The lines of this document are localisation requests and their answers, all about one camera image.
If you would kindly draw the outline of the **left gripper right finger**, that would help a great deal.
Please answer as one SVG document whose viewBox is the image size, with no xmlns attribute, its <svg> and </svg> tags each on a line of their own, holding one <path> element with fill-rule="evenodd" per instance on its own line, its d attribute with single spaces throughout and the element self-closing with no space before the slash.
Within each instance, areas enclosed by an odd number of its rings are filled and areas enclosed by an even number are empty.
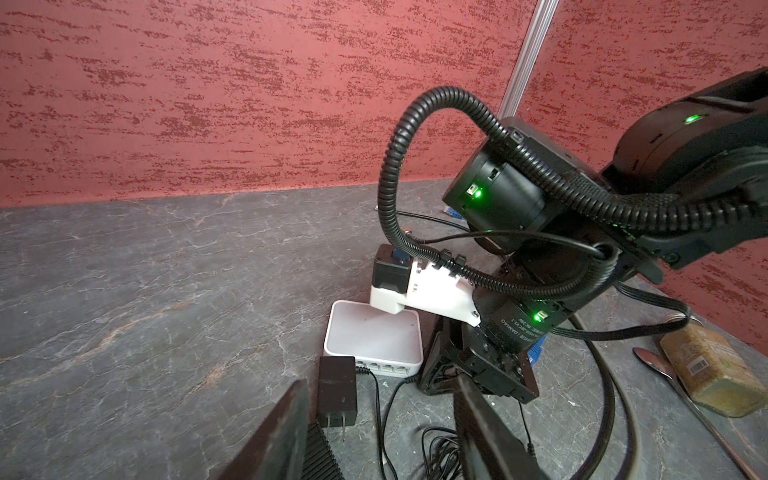
<svg viewBox="0 0 768 480">
<path fill-rule="evenodd" d="M 454 417 L 464 479 L 548 479 L 466 374 L 454 379 Z"/>
</svg>

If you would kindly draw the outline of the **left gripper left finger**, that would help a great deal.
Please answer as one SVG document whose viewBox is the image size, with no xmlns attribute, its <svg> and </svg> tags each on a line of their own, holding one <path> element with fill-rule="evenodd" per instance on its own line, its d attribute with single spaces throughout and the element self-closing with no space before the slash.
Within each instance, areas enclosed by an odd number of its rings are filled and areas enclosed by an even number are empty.
<svg viewBox="0 0 768 480">
<path fill-rule="evenodd" d="M 309 407 L 307 382 L 294 381 L 219 479 L 300 479 Z"/>
</svg>

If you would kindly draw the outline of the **black network switch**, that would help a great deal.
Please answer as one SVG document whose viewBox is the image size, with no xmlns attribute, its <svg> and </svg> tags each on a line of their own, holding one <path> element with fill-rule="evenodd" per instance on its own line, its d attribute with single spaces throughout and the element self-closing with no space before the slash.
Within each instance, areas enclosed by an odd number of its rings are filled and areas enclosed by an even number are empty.
<svg viewBox="0 0 768 480">
<path fill-rule="evenodd" d="M 344 476 L 327 438 L 317 422 L 307 430 L 301 480 L 343 480 Z"/>
</svg>

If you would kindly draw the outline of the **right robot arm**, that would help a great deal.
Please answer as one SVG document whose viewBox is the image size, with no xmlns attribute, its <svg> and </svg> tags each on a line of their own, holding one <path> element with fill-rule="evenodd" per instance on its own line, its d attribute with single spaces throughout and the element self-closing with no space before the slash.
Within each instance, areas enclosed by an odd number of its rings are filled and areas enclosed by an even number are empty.
<svg viewBox="0 0 768 480">
<path fill-rule="evenodd" d="M 465 219 L 466 236 L 501 259 L 493 273 L 399 223 L 406 154 L 444 109 L 467 115 L 485 135 L 443 200 Z M 685 303 L 628 280 L 660 284 L 664 267 L 679 270 L 766 236 L 767 72 L 736 75 L 646 114 L 601 171 L 530 124 L 496 117 L 464 89 L 431 89 L 394 128 L 377 212 L 386 243 L 374 261 L 371 304 L 438 319 L 419 389 L 446 394 L 467 376 L 483 394 L 527 403 L 539 394 L 528 355 L 540 339 L 605 342 L 681 330 L 691 319 Z"/>
</svg>

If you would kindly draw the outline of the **black power adapter with cable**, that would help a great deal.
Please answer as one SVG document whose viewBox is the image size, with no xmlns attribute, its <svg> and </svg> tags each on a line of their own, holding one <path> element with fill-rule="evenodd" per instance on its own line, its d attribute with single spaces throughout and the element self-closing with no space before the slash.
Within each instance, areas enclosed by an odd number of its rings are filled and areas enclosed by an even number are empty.
<svg viewBox="0 0 768 480">
<path fill-rule="evenodd" d="M 382 479 L 398 479 L 396 468 L 389 458 L 385 445 L 386 425 L 389 413 L 399 390 L 407 384 L 415 383 L 419 375 L 401 380 L 395 387 L 389 402 L 382 408 L 381 393 L 376 375 L 367 367 L 355 366 L 358 375 L 369 375 L 374 385 L 374 431 L 376 436 L 376 458 Z M 421 455 L 423 460 L 423 479 L 463 479 L 460 466 L 458 434 L 455 430 L 439 426 L 428 426 L 421 433 Z"/>
</svg>

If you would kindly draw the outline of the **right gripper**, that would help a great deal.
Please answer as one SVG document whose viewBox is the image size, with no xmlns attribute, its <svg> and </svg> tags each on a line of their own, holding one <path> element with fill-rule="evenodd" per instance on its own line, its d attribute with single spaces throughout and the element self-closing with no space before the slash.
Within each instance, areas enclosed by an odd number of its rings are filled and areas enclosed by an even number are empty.
<svg viewBox="0 0 768 480">
<path fill-rule="evenodd" d="M 472 294 L 477 326 L 440 316 L 418 387 L 447 394 L 465 374 L 483 394 L 528 403 L 539 396 L 528 352 L 569 316 L 563 301 L 520 300 L 479 287 Z"/>
</svg>

